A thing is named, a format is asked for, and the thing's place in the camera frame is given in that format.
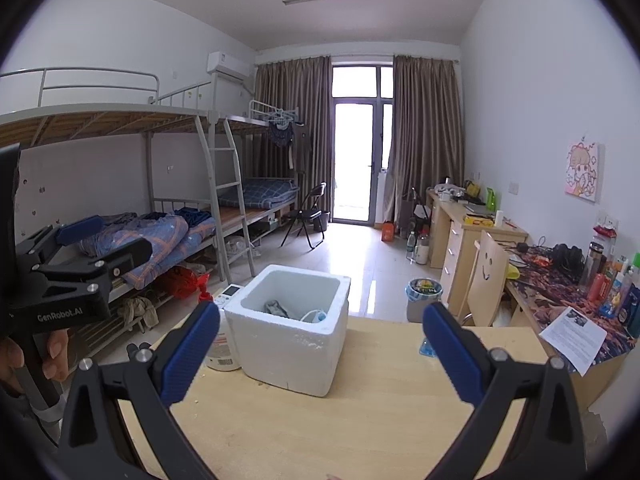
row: glass door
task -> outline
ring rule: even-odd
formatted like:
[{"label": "glass door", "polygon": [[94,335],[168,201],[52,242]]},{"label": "glass door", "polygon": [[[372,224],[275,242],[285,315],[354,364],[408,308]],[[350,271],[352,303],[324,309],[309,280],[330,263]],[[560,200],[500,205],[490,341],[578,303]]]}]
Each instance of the glass door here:
[{"label": "glass door", "polygon": [[334,218],[370,222],[373,105],[335,105]]}]

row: black folding chair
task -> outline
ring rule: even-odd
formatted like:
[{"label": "black folding chair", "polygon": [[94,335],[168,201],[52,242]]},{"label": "black folding chair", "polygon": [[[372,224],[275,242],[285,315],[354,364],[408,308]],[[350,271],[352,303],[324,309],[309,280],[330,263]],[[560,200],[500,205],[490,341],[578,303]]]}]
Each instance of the black folding chair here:
[{"label": "black folding chair", "polygon": [[311,199],[313,199],[313,203],[311,205],[311,208],[309,208],[309,209],[298,209],[297,211],[290,211],[290,212],[288,212],[288,213],[283,215],[283,218],[289,219],[290,223],[289,223],[289,229],[287,230],[287,234],[285,234],[284,240],[280,244],[281,247],[284,245],[284,242],[287,241],[287,237],[289,236],[289,233],[291,232],[293,224],[295,224],[296,221],[298,221],[298,220],[300,220],[302,222],[302,227],[298,230],[298,234],[296,235],[296,238],[300,236],[300,232],[302,231],[302,229],[304,229],[305,230],[305,235],[306,235],[306,241],[308,242],[309,247],[311,247],[311,250],[315,249],[316,247],[318,247],[318,245],[320,245],[322,242],[324,242],[324,230],[321,230],[322,231],[322,240],[320,240],[316,245],[312,245],[311,244],[311,240],[309,238],[309,232],[306,230],[306,223],[307,222],[311,222],[311,221],[315,220],[316,218],[319,218],[320,215],[322,214],[322,211],[320,211],[318,209],[318,201],[320,200],[320,197],[322,195],[324,195],[324,190],[325,189],[326,189],[326,182],[322,182],[318,186],[315,186],[314,188],[312,188],[309,191],[308,195],[305,196],[305,199],[302,201],[302,206],[304,207],[307,202],[309,202]]}]

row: human hand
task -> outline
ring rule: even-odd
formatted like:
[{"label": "human hand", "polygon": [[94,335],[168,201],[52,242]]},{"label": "human hand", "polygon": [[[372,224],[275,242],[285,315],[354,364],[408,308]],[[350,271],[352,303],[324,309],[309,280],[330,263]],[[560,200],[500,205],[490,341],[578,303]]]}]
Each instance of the human hand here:
[{"label": "human hand", "polygon": [[[42,373],[47,379],[62,382],[69,375],[67,361],[69,336],[64,330],[55,330],[49,334],[47,351],[49,357],[42,363]],[[23,389],[14,373],[14,368],[24,366],[22,349],[11,339],[0,340],[0,381],[9,384],[17,392],[23,393]]]}]

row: blue gripper pad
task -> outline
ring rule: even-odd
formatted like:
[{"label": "blue gripper pad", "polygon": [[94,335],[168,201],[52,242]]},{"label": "blue gripper pad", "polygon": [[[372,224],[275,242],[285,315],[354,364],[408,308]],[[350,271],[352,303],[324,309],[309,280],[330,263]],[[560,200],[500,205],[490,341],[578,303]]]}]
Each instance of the blue gripper pad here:
[{"label": "blue gripper pad", "polygon": [[424,309],[422,329],[460,400],[478,407],[491,373],[484,345],[474,333],[463,329],[441,303]]},{"label": "blue gripper pad", "polygon": [[166,408],[184,399],[219,327],[217,305],[201,301],[189,319],[171,330],[158,347],[151,377]]},{"label": "blue gripper pad", "polygon": [[75,244],[80,240],[98,234],[104,227],[104,220],[98,215],[89,216],[73,224],[61,227],[56,234],[56,242],[63,246]]}]

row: curtain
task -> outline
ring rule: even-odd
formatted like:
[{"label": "curtain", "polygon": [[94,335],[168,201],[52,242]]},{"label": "curtain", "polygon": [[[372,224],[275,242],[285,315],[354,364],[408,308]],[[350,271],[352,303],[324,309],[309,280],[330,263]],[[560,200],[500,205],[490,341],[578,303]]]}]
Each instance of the curtain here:
[{"label": "curtain", "polygon": [[[255,98],[263,103],[293,110],[311,134],[311,154],[305,173],[298,174],[300,200],[313,186],[326,182],[319,206],[332,211],[334,205],[334,134],[331,99],[333,70],[330,57],[311,57],[260,65],[255,80]],[[265,135],[254,150],[256,176],[291,176],[289,149],[279,148]]]},{"label": "curtain", "polygon": [[461,186],[464,167],[465,137],[453,62],[395,56],[385,220],[398,218],[412,186],[424,195],[447,176]]}]

